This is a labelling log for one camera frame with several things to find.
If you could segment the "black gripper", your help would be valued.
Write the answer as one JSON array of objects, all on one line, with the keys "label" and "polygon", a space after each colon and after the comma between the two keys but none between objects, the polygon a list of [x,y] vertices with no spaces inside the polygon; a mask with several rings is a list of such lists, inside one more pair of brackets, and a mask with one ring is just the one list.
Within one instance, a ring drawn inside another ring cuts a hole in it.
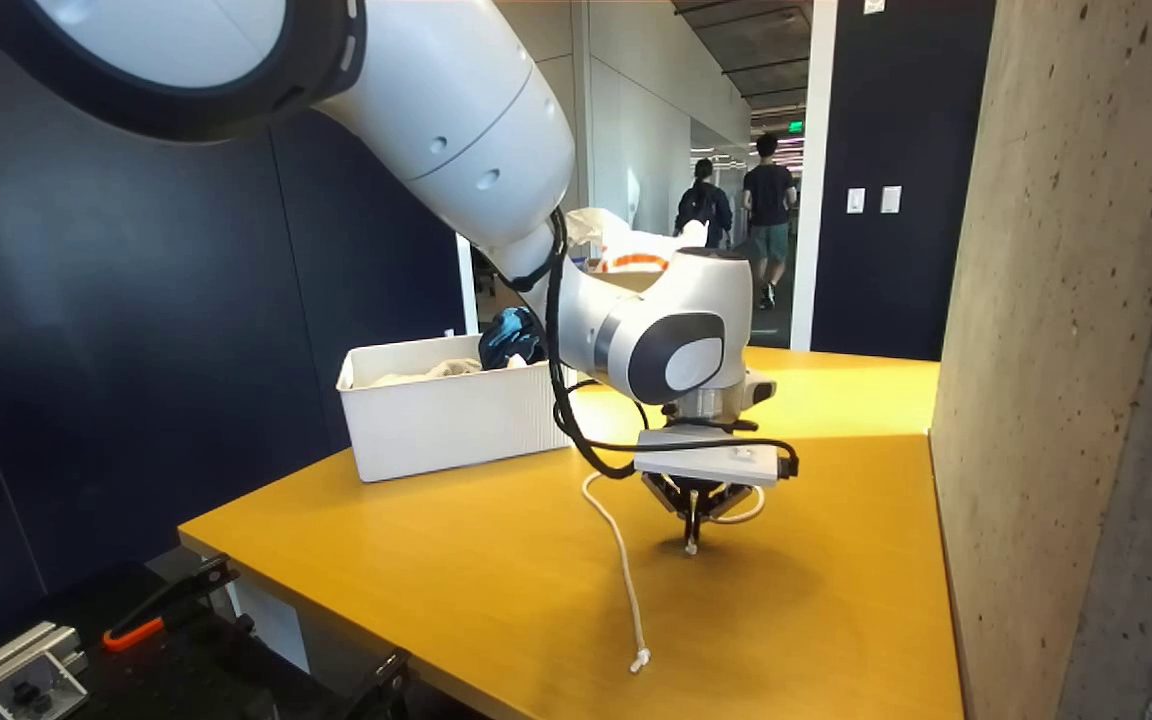
[{"label": "black gripper", "polygon": [[762,510],[760,484],[726,484],[726,479],[686,479],[667,471],[642,471],[647,494],[682,520],[682,557],[699,553],[699,530],[742,524]]}]

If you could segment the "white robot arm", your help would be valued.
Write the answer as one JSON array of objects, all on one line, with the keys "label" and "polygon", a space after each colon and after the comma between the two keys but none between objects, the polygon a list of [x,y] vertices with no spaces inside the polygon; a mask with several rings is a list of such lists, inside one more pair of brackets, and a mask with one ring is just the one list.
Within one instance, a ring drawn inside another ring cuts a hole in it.
[{"label": "white robot arm", "polygon": [[679,249],[632,294],[566,256],[570,128],[490,0],[0,0],[0,52],[153,142],[335,119],[519,294],[557,381],[579,373],[665,413],[632,446],[570,448],[682,524],[795,471],[795,451],[742,422],[771,390],[742,363],[738,260]]}]

